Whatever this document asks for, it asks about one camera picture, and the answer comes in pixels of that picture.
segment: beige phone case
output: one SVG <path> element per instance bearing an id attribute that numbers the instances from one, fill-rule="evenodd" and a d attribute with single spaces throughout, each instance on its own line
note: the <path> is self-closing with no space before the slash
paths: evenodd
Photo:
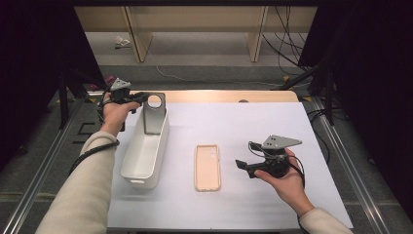
<path id="1" fill-rule="evenodd" d="M 216 144 L 198 145 L 195 153 L 195 188 L 216 191 L 221 186 L 219 152 Z"/>

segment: white tabletop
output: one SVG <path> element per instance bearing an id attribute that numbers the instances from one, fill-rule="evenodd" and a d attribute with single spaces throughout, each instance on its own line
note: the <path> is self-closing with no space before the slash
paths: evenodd
<path id="1" fill-rule="evenodd" d="M 298 228 L 294 211 L 274 188 L 251 179 L 235 160 L 249 164 L 249 141 L 262 143 L 269 135 L 301 139 L 290 149 L 302 161 L 306 192 L 323 207 L 353 227 L 304 107 L 299 102 L 167 103 L 169 138 L 157 187 L 132 188 L 120 176 L 139 112 L 130 115 L 118 135 L 108 228 L 142 230 L 278 231 Z M 220 151 L 221 188 L 198 192 L 194 187 L 195 147 L 217 144 Z"/>

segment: beige sleeve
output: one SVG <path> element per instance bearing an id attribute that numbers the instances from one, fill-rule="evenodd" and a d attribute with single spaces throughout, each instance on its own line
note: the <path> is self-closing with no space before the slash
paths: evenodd
<path id="1" fill-rule="evenodd" d="M 97 132 L 87 140 L 82 153 L 115 141 L 114 136 Z M 115 150 L 99 151 L 73 171 L 36 233 L 106 233 Z"/>
<path id="2" fill-rule="evenodd" d="M 311 234 L 353 233 L 344 223 L 321 208 L 304 214 L 300 223 Z"/>

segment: person's right hand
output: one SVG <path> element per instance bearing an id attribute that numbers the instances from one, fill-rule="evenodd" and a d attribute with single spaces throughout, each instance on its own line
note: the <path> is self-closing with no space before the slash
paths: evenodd
<path id="1" fill-rule="evenodd" d="M 295 156 L 291 150 L 286 148 L 285 151 L 289 156 Z M 292 165 L 299 168 L 295 158 L 288 158 Z M 254 174 L 262 180 L 270 183 L 276 189 L 280 198 L 285 201 L 298 214 L 298 216 L 301 217 L 314 208 L 304 191 L 301 176 L 293 168 L 290 168 L 288 173 L 281 178 L 275 178 L 261 170 L 255 171 Z"/>
<path id="2" fill-rule="evenodd" d="M 105 98 L 110 98 L 110 94 L 106 93 Z M 115 102 L 105 104 L 103 107 L 104 122 L 100 130 L 116 137 L 119 131 L 121 131 L 129 112 L 137 109 L 139 106 L 140 104 L 135 101 L 124 104 L 117 104 Z"/>

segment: person's left hand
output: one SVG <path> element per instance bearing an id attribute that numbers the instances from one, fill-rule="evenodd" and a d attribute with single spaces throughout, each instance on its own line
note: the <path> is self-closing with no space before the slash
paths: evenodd
<path id="1" fill-rule="evenodd" d="M 110 94 L 106 94 L 105 98 L 110 98 Z M 140 104 L 135 101 L 124 104 L 114 102 L 105 104 L 103 107 L 104 123 L 100 130 L 117 136 L 128 117 L 128 113 L 133 109 L 137 109 L 139 106 Z"/>

